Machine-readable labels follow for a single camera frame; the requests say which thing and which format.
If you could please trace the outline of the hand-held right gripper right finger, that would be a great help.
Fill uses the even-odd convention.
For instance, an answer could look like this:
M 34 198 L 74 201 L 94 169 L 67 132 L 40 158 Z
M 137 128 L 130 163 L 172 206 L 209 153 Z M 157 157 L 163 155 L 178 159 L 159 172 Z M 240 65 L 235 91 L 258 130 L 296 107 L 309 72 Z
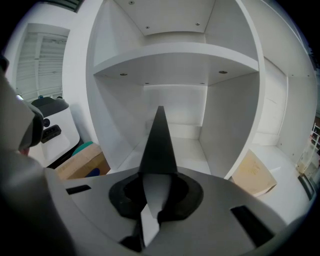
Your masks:
M 197 181 L 203 200 L 186 219 L 168 221 L 145 248 L 148 256 L 238 256 L 256 248 L 232 209 L 246 206 L 272 234 L 284 228 L 284 220 L 258 198 L 224 178 L 179 167 Z

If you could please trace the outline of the white and black robot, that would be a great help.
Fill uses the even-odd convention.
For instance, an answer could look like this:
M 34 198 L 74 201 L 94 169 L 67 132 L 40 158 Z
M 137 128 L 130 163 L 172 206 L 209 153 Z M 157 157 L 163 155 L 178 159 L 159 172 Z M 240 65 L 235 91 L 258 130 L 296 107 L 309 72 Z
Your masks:
M 70 106 L 62 98 L 51 97 L 38 98 L 31 104 L 42 113 L 43 132 L 40 142 L 30 148 L 29 156 L 44 167 L 56 168 L 81 141 Z

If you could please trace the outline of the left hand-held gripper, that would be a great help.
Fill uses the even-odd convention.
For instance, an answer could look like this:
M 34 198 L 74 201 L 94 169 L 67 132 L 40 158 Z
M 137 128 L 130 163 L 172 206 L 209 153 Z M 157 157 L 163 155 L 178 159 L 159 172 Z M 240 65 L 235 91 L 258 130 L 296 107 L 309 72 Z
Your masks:
M 0 256 L 76 256 L 44 168 L 19 149 L 37 145 L 44 118 L 17 98 L 0 54 Z

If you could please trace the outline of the teal round object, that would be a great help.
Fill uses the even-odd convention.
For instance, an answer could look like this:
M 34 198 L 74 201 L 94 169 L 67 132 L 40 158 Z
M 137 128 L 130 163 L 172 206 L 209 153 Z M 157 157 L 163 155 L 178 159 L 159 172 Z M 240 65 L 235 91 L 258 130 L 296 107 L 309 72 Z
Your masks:
M 88 142 L 86 142 L 86 143 L 81 144 L 80 146 L 78 146 L 78 147 L 75 149 L 75 151 L 72 153 L 71 156 L 73 157 L 74 155 L 76 155 L 77 153 L 79 153 L 80 151 L 82 151 L 83 149 L 87 148 L 88 146 L 90 146 L 90 145 L 92 145 L 92 144 L 93 144 L 92 141 L 88 141 Z

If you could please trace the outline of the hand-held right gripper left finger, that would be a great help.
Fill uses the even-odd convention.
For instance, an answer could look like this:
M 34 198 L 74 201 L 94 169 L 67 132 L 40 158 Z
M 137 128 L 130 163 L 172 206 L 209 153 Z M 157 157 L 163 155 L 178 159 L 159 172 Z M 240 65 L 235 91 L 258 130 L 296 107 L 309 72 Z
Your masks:
M 136 171 L 62 182 L 81 220 L 76 222 L 77 256 L 130 256 L 145 249 L 141 211 L 146 205 Z

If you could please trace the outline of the brown cardboard box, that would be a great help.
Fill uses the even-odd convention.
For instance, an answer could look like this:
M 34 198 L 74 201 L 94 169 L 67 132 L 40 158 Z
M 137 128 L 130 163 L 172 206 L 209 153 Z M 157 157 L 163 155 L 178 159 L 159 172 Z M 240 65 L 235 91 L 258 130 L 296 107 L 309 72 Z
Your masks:
M 106 175 L 110 169 L 101 147 L 92 143 L 58 166 L 55 171 L 61 180 L 72 180 Z

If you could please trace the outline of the dark ventilation grille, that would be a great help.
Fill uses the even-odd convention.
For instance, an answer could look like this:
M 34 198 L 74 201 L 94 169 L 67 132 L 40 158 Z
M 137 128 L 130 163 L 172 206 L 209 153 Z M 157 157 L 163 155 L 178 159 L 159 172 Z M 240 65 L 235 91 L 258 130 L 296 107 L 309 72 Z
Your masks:
M 39 0 L 39 2 L 54 5 L 76 13 L 84 0 Z

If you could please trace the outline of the beige book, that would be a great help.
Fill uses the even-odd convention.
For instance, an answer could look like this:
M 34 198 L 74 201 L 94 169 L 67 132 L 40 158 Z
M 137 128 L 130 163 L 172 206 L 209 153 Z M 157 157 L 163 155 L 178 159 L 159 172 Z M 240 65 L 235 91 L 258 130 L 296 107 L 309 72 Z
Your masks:
M 237 186 L 255 197 L 268 193 L 277 185 L 272 173 L 250 149 L 231 177 Z

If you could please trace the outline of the white shelf cabinet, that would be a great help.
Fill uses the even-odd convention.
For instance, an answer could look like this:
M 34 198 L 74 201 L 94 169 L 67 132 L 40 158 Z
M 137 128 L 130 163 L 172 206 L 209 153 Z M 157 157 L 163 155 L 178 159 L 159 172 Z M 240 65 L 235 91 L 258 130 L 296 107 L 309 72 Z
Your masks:
M 317 79 L 308 42 L 275 0 L 104 0 L 87 97 L 113 170 L 137 167 L 158 107 L 179 166 L 225 179 L 254 145 L 297 165 Z

